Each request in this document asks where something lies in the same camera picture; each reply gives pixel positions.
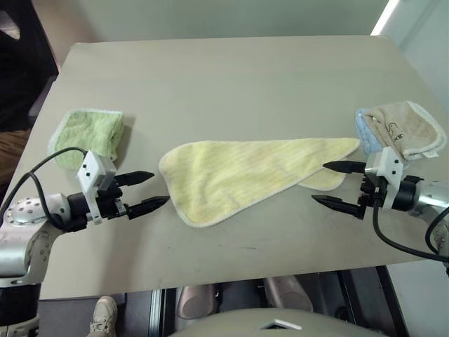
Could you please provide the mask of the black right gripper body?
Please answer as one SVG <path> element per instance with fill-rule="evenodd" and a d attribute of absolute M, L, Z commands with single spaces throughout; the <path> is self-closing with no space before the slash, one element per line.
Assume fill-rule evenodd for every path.
<path fill-rule="evenodd" d="M 363 176 L 360 186 L 361 195 L 358 198 L 358 219 L 363 220 L 366 209 L 384 204 L 384 178 L 375 177 L 371 180 L 367 175 Z"/>

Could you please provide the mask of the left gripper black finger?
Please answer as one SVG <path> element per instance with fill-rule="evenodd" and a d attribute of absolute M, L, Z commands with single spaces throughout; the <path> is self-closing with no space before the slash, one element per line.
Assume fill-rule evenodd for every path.
<path fill-rule="evenodd" d="M 169 199 L 169 196 L 156 196 L 145 199 L 139 204 L 127 206 L 128 219 L 132 220 L 148 213 L 152 213 L 153 211 L 161 208 Z"/>
<path fill-rule="evenodd" d="M 121 186 L 133 186 L 149 180 L 154 177 L 154 174 L 148 171 L 134 171 L 130 173 L 124 173 L 114 177 L 114 181 L 118 187 Z"/>

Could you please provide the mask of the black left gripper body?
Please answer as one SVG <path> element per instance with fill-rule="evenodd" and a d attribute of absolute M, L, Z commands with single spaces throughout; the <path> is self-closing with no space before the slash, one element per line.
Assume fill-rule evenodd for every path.
<path fill-rule="evenodd" d="M 98 190 L 96 202 L 102 218 L 108 220 L 128 214 L 127 206 L 121 201 L 121 186 L 127 184 L 126 174 L 116 176 L 106 190 Z"/>

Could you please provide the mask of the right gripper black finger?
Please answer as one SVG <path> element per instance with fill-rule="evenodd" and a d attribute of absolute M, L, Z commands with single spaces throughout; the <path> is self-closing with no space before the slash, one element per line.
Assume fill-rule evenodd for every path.
<path fill-rule="evenodd" d="M 313 194 L 312 199 L 328 207 L 331 210 L 349 214 L 355 218 L 363 219 L 365 214 L 365 207 L 357 204 L 350 204 L 342 201 L 342 199 L 337 197 L 331 197 L 328 195 Z"/>
<path fill-rule="evenodd" d="M 323 164 L 323 168 L 340 173 L 365 173 L 366 163 L 360 161 L 329 161 Z"/>

